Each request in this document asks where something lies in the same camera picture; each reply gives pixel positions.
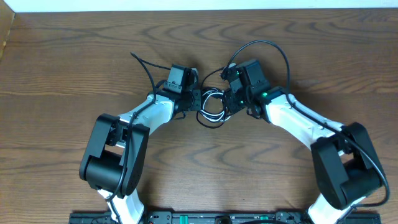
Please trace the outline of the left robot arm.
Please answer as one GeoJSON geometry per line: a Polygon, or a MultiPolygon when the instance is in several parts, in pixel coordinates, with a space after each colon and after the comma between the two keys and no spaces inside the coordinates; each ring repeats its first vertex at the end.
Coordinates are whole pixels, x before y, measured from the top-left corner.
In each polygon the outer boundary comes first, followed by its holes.
{"type": "Polygon", "coordinates": [[[116,223],[139,223],[144,213],[136,187],[142,175],[149,136],[176,114],[198,105],[198,71],[172,65],[169,77],[153,84],[133,110],[95,121],[79,176],[105,199],[116,223]]]}

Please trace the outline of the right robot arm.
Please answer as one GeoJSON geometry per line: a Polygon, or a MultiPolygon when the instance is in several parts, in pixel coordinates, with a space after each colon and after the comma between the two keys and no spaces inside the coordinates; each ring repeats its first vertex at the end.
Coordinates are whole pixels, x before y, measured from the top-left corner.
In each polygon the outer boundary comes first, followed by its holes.
{"type": "Polygon", "coordinates": [[[247,108],[256,119],[278,126],[310,149],[320,195],[307,210],[310,223],[340,223],[386,183],[366,128],[327,119],[281,86],[271,86],[258,60],[223,69],[232,114],[247,108]]]}

